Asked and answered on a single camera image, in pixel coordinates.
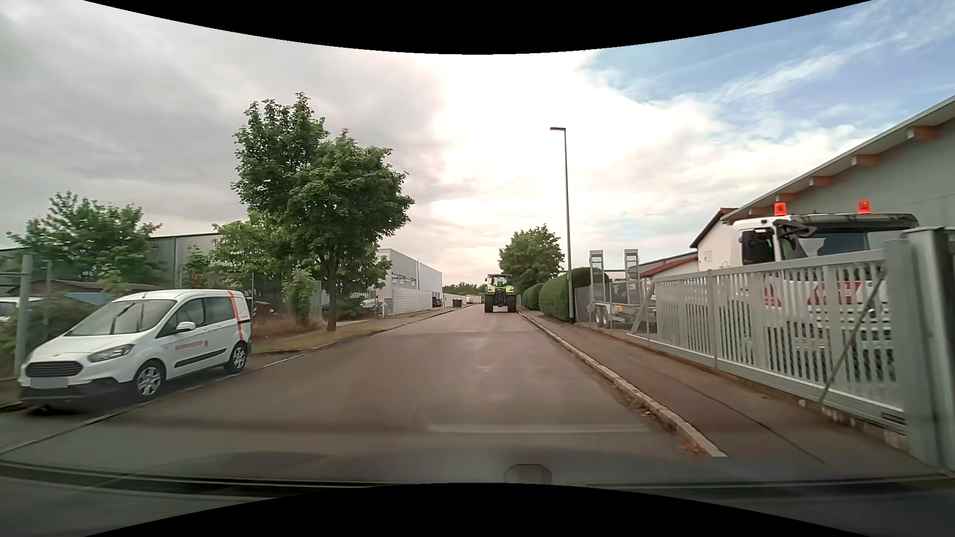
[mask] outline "roof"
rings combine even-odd
[[[654,274],[659,274],[660,272],[664,272],[664,271],[670,270],[670,269],[672,269],[672,268],[674,268],[674,267],[679,267],[679,266],[681,266],[681,265],[685,265],[686,263],[689,263],[689,262],[691,262],[691,261],[696,261],[696,256],[695,256],[695,255],[694,255],[693,257],[690,257],[690,258],[677,259],[676,261],[670,261],[669,263],[664,263],[663,265],[661,265],[661,266],[659,266],[659,267],[651,268],[650,270],[647,270],[646,272],[641,272],[641,273],[640,273],[640,276],[641,276],[641,277],[649,277],[649,276],[652,276],[652,275],[654,275]]]
[[[719,219],[723,218],[724,216],[730,214],[731,212],[735,210],[736,210],[736,207],[720,207],[720,209],[716,211],[716,214],[714,214],[713,217],[710,219],[710,223],[703,228],[703,231],[700,231],[700,234],[697,235],[695,239],[693,239],[693,244],[691,244],[690,247],[691,248],[698,247],[700,245],[700,241],[702,241],[703,238],[707,236],[707,233],[709,233],[710,230],[713,229],[713,226],[716,226],[716,223],[719,222]]]
[[[796,194],[816,183],[815,178],[828,178],[843,172],[858,163],[857,157],[863,155],[878,155],[888,149],[900,145],[907,140],[920,138],[923,134],[930,136],[932,127],[937,127],[955,118],[955,96],[936,104],[909,118],[891,129],[873,137],[869,141],[853,147],[849,151],[827,161],[826,163],[800,175],[763,196],[740,206],[735,211],[723,216],[723,220],[738,220],[748,218],[755,207],[771,206],[776,202],[776,196]]]

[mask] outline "green tractor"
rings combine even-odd
[[[514,292],[510,274],[488,274],[487,291],[484,292],[484,312],[491,313],[494,308],[507,307],[511,313],[518,310],[518,294]]]

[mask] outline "van headlight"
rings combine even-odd
[[[113,347],[111,349],[106,349],[105,351],[99,351],[98,353],[90,354],[89,356],[86,356],[86,359],[94,363],[102,362],[127,355],[132,350],[133,345],[121,345],[119,347]]]

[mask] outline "van windshield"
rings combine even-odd
[[[175,300],[120,300],[90,313],[63,335],[110,335],[150,330],[176,305]]]

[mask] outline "road marking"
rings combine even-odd
[[[478,434],[558,434],[582,435],[591,433],[645,433],[649,431],[642,423],[610,423],[608,425],[432,425],[433,433],[478,433]]]
[[[663,406],[662,404],[656,402],[655,400],[653,400],[652,397],[638,390],[636,386],[627,382],[623,377],[617,375],[616,373],[611,371],[609,368],[607,368],[606,366],[604,366],[597,360],[591,358],[589,355],[577,349],[570,343],[567,343],[557,334],[547,330],[541,323],[528,317],[527,315],[524,315],[523,313],[521,313],[520,316],[527,319],[531,324],[533,324],[534,326],[544,331],[544,333],[546,333],[547,335],[551,336],[558,343],[563,345],[565,349],[573,353],[576,357],[583,360],[587,365],[596,369],[598,373],[608,378],[621,391],[629,394],[632,397],[635,397],[637,400],[642,402],[653,416],[658,418],[664,424],[667,424],[675,428],[685,437],[696,442],[696,444],[699,445],[701,449],[706,451],[711,457],[726,457],[727,456],[725,453],[720,451],[720,449],[716,447],[716,445],[713,442],[711,442],[709,439],[703,436],[702,433],[697,431],[696,428],[690,425],[690,423],[687,422],[685,419],[680,418],[675,412],[671,411],[669,408]]]

